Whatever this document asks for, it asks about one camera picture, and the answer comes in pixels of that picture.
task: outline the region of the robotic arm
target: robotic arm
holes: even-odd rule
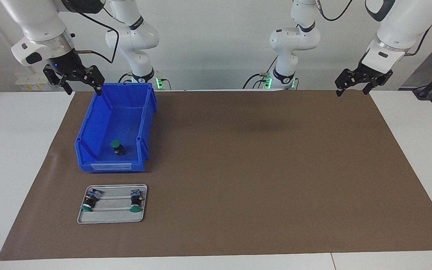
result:
[[[335,80],[337,95],[354,85],[367,83],[367,95],[384,85],[393,74],[391,68],[432,25],[432,0],[366,0],[366,10],[381,22],[355,70],[345,69]]]
[[[159,44],[159,34],[139,13],[135,0],[109,0],[115,19],[125,23],[119,27],[120,43],[118,52],[128,61],[133,82],[147,83],[157,81],[155,70],[149,56],[141,51],[154,48]],[[106,43],[114,49],[117,36],[114,31],[106,33]]]
[[[98,95],[104,77],[98,67],[86,68],[72,44],[59,11],[98,13],[105,0],[0,0],[15,22],[21,26],[24,38],[11,51],[23,66],[46,60],[43,69],[50,84],[63,87],[67,94],[72,89],[67,81],[80,81]]]
[[[289,89],[298,65],[294,51],[311,50],[318,46],[321,34],[316,28],[317,16],[316,0],[294,0],[291,17],[296,27],[278,29],[271,34],[271,46],[278,53],[276,67],[271,72],[271,88]]]

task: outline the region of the gray tray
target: gray tray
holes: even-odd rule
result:
[[[103,194],[98,202],[96,202],[92,212],[79,210],[79,224],[125,223],[140,222],[143,220],[148,191],[148,187],[145,184],[89,186],[84,192],[83,202],[84,196],[86,196],[90,188],[102,191]],[[131,190],[134,189],[141,190],[144,198],[142,201],[142,211],[139,213],[129,211],[131,206],[130,194]]]

